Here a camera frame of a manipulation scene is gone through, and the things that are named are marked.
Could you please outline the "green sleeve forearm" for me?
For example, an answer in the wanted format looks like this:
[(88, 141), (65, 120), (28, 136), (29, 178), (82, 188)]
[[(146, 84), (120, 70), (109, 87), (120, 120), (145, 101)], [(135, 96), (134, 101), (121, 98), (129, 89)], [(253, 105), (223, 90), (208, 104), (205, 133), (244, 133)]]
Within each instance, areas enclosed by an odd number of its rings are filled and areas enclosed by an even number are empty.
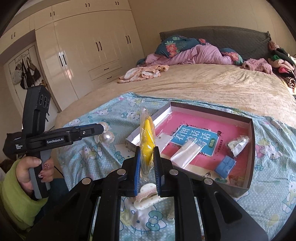
[(33, 200), (24, 192), (16, 177), (16, 167), (19, 162), (17, 160), (12, 165), (1, 182), (1, 208), (14, 226), (26, 230), (34, 225), (36, 215), (48, 199)]

